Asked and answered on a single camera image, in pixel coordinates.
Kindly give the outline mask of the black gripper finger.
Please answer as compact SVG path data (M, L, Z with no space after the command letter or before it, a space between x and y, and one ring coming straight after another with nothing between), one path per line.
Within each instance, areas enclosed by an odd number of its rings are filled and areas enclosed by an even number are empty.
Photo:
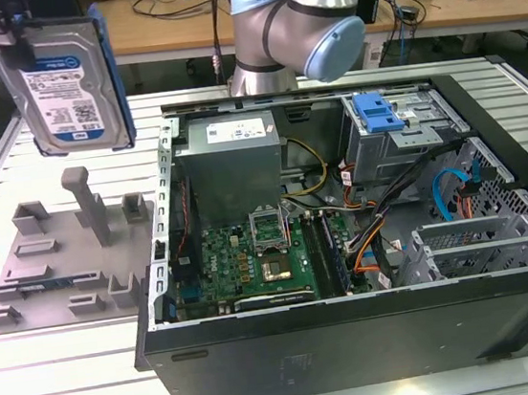
M35 66L36 58L31 44L19 37L11 45L1 45L3 64L11 70L29 69Z

